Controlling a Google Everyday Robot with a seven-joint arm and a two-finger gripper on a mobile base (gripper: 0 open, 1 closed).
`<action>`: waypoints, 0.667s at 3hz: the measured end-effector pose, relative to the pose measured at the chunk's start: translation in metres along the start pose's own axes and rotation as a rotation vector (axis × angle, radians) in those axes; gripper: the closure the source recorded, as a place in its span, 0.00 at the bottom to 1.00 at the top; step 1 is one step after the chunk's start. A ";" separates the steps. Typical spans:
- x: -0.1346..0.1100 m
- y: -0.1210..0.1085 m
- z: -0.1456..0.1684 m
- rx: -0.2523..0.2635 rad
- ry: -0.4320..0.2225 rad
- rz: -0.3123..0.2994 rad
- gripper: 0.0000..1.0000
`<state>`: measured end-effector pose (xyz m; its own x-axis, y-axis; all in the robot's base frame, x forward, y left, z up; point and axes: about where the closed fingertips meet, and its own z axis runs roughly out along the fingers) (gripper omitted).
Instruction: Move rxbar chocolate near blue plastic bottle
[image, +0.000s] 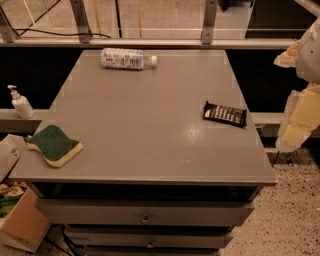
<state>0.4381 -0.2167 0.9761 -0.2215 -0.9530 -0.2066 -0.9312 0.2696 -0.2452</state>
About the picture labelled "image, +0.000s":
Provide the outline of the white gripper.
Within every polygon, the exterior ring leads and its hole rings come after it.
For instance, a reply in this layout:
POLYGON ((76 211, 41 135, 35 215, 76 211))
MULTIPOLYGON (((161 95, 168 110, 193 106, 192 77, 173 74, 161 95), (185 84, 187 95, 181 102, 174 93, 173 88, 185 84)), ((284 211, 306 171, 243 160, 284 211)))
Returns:
POLYGON ((320 125, 320 17, 274 64, 283 68, 296 67, 297 76, 310 84, 301 92, 292 90, 285 106, 276 140, 283 153, 293 152, 320 125))

